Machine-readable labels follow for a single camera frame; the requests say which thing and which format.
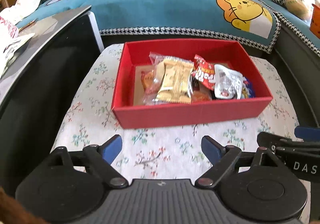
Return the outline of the blue snack packet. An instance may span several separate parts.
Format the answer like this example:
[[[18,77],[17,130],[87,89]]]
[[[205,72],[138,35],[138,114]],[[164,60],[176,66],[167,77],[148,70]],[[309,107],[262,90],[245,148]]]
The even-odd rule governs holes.
[[[243,77],[241,99],[250,99],[255,97],[255,92],[252,83]]]

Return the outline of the yellow biscuit packet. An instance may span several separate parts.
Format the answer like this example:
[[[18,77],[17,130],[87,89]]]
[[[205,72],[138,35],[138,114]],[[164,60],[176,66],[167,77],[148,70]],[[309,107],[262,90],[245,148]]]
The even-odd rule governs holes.
[[[190,104],[193,93],[192,71],[194,62],[183,58],[150,53],[156,92],[145,94],[145,105],[167,103]]]

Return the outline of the clear round pastry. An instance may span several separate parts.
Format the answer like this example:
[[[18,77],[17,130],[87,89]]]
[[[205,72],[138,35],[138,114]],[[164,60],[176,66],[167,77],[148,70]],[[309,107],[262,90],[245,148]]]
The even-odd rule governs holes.
[[[153,70],[141,72],[141,82],[142,82],[142,86],[145,94],[153,94],[156,92],[153,80],[154,80]]]

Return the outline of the red cardboard box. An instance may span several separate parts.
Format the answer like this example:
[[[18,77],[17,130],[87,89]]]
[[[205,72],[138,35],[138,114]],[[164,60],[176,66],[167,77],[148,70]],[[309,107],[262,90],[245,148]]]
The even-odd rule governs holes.
[[[208,63],[238,71],[252,83],[255,97],[221,100],[210,90],[211,101],[145,105],[141,72],[152,69],[149,58],[152,52],[190,61],[199,55]],[[195,79],[192,84],[193,90],[205,88]],[[124,44],[111,109],[124,129],[155,128],[253,118],[259,116],[272,99],[266,82],[240,43],[216,39],[157,39]]]

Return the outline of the floral tablecloth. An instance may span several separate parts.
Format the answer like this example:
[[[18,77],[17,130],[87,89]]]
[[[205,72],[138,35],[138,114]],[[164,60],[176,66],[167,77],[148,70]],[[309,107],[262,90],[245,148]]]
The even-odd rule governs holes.
[[[289,94],[276,68],[267,60],[253,58],[273,100],[256,118],[167,128],[124,130],[111,110],[114,83],[122,44],[107,47],[82,81],[62,121],[54,146],[79,151],[89,144],[103,144],[118,134],[123,149],[113,167],[127,180],[134,178],[188,178],[195,181],[210,168],[201,150],[203,136],[221,145],[232,144],[256,151],[262,132],[295,138],[299,124]]]

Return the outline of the orange snack packet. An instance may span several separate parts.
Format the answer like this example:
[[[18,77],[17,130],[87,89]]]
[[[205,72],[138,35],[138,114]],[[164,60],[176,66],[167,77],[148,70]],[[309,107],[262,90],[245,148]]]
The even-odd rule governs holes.
[[[209,89],[203,88],[200,86],[199,88],[195,88],[193,90],[193,94],[191,95],[191,102],[204,102],[204,101],[211,101],[212,95]]]

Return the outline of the red candy bag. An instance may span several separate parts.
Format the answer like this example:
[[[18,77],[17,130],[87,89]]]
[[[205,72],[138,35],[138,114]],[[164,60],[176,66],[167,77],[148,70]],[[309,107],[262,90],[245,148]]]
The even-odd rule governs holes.
[[[209,90],[215,88],[215,70],[214,64],[208,63],[199,55],[194,57],[194,69],[191,73],[193,78],[198,80],[204,87]]]

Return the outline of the white snack packet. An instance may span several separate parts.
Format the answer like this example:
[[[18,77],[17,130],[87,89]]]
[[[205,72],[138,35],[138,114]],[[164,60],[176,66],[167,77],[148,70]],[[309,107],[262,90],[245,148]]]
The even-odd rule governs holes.
[[[217,99],[231,100],[241,98],[243,75],[221,64],[214,65],[215,87],[214,94]]]

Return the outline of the teal lion sofa cover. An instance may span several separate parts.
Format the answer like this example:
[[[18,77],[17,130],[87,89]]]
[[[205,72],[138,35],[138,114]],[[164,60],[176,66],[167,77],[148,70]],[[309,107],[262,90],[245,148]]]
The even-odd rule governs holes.
[[[319,53],[319,39],[309,26],[271,0],[47,0],[18,26],[84,6],[91,7],[103,36],[199,36],[269,53],[286,26]]]

